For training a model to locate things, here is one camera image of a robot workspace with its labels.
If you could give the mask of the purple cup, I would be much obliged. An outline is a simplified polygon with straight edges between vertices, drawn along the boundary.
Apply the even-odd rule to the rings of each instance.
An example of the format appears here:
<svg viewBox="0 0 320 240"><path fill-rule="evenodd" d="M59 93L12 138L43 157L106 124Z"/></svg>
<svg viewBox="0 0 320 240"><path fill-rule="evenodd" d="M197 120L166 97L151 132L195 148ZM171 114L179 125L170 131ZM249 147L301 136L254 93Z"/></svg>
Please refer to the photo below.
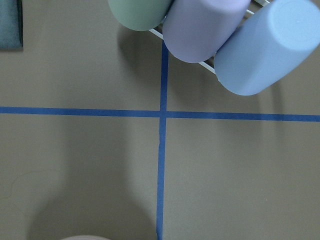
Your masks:
<svg viewBox="0 0 320 240"><path fill-rule="evenodd" d="M215 55L241 23L249 0L175 0L162 26L173 56L199 63Z"/></svg>

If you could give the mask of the green cup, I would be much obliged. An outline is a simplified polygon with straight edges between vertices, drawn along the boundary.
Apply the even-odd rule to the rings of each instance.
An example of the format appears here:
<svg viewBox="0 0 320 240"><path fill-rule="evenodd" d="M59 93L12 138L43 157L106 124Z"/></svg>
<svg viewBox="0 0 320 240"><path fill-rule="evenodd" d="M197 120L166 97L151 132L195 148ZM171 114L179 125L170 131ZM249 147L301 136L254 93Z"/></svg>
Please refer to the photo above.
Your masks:
<svg viewBox="0 0 320 240"><path fill-rule="evenodd" d="M171 0L109 0L108 5L116 20L134 31L148 31L165 18Z"/></svg>

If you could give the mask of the blue cup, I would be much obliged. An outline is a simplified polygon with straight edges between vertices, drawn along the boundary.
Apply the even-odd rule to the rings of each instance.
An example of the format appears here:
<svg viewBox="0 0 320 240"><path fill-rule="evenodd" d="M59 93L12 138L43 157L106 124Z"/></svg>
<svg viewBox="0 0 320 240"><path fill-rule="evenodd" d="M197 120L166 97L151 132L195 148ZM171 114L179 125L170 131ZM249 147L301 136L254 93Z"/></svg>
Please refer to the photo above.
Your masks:
<svg viewBox="0 0 320 240"><path fill-rule="evenodd" d="M274 0L248 18L217 51L214 69L228 91L260 93L320 44L320 9L310 0Z"/></svg>

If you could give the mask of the pink bowl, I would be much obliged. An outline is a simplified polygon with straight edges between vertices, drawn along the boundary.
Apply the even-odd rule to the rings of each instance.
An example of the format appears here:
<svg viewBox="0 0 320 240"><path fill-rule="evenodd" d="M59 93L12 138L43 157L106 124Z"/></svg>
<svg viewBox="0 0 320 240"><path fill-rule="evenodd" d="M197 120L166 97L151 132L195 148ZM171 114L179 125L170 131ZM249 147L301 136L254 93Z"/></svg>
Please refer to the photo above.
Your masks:
<svg viewBox="0 0 320 240"><path fill-rule="evenodd" d="M108 238L95 235L76 235L63 238L62 240L109 240Z"/></svg>

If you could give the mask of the grey folded cloth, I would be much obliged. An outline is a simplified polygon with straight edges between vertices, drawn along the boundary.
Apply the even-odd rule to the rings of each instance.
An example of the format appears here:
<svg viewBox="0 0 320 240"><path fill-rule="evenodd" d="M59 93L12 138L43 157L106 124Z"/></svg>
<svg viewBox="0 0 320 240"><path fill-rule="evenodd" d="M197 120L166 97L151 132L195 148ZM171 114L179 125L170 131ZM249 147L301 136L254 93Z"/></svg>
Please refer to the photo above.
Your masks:
<svg viewBox="0 0 320 240"><path fill-rule="evenodd" d="M0 48L23 48L23 5L21 0L0 1Z"/></svg>

